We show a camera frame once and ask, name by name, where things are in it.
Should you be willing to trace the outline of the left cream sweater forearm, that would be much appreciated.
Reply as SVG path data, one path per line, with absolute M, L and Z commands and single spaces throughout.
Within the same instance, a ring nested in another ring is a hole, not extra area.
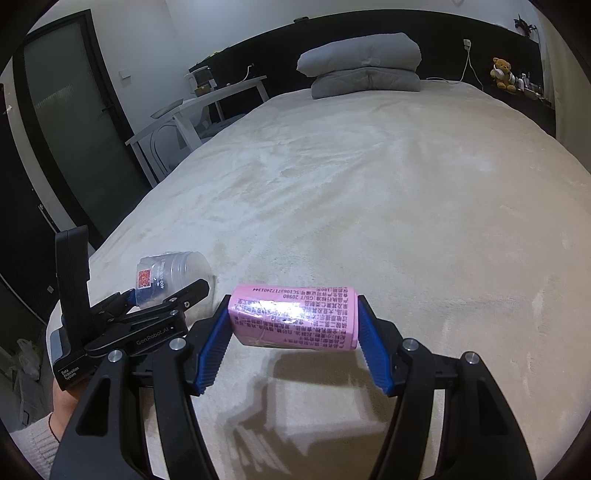
M 12 432 L 12 440 L 34 470 L 45 480 L 51 469 L 60 441 L 51 428 L 52 414 L 30 424 L 26 428 Z

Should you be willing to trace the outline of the left hand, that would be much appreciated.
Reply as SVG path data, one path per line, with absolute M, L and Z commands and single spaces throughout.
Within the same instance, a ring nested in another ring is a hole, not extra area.
M 64 431 L 84 390 L 84 385 L 78 385 L 69 390 L 61 390 L 57 382 L 53 381 L 53 410 L 48 424 L 57 441 L 62 439 Z

